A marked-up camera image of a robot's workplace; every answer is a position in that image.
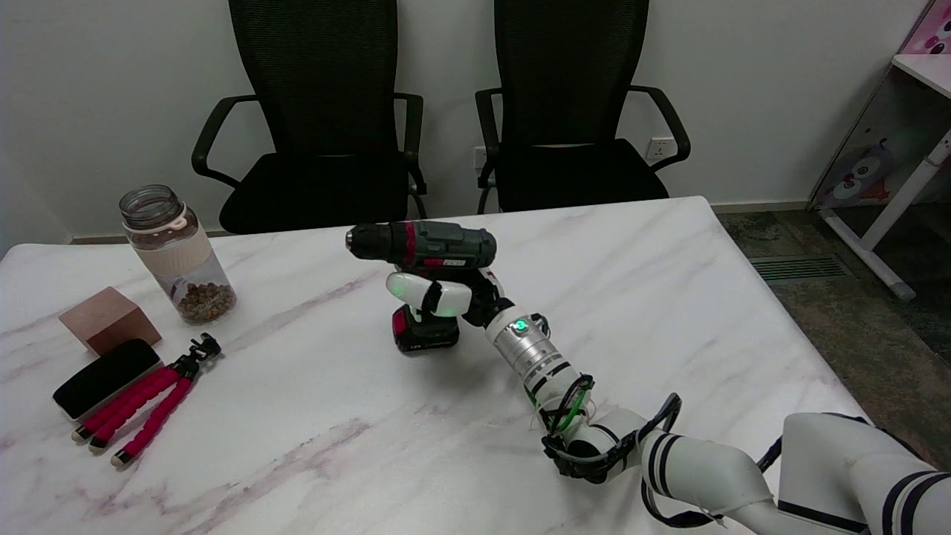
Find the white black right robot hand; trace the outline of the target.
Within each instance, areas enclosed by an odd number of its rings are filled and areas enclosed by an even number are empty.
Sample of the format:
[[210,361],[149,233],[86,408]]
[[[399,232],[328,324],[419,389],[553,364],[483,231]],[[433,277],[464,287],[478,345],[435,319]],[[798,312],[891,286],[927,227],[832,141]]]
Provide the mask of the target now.
[[489,268],[438,272],[433,279],[407,271],[390,273],[385,288],[404,302],[417,320],[462,318],[472,326],[486,326],[505,298],[502,284]]

